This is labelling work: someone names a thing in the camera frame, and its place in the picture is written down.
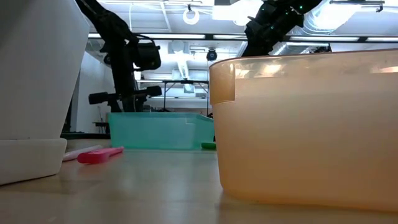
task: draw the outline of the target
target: teal plastic bin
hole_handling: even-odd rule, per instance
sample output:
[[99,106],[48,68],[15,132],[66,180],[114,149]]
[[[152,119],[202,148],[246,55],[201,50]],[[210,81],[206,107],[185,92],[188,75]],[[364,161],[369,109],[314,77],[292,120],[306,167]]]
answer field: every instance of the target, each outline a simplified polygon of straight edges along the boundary
[[201,149],[213,142],[214,123],[192,113],[111,113],[113,147],[126,149]]

